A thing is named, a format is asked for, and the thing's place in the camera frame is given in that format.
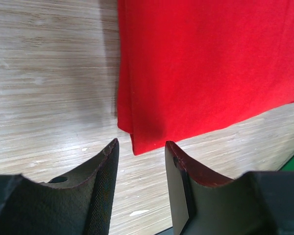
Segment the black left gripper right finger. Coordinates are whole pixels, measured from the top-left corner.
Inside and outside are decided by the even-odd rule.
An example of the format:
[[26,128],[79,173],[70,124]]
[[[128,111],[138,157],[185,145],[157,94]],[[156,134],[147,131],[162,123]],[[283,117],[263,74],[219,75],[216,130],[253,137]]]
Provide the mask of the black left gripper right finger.
[[228,178],[166,142],[172,230],[176,235],[294,235],[294,171]]

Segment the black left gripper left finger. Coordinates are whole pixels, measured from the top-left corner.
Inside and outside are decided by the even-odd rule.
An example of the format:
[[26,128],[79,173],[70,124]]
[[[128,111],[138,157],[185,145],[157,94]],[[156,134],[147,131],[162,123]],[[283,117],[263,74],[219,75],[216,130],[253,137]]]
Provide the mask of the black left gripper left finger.
[[119,162],[119,142],[74,169],[36,183],[0,175],[0,235],[106,235]]

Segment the red t-shirt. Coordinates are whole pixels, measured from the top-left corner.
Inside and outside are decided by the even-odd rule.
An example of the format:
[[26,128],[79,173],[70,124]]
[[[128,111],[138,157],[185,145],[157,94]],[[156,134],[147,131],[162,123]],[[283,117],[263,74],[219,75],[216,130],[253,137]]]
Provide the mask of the red t-shirt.
[[294,0],[120,0],[118,18],[135,155],[294,103]]

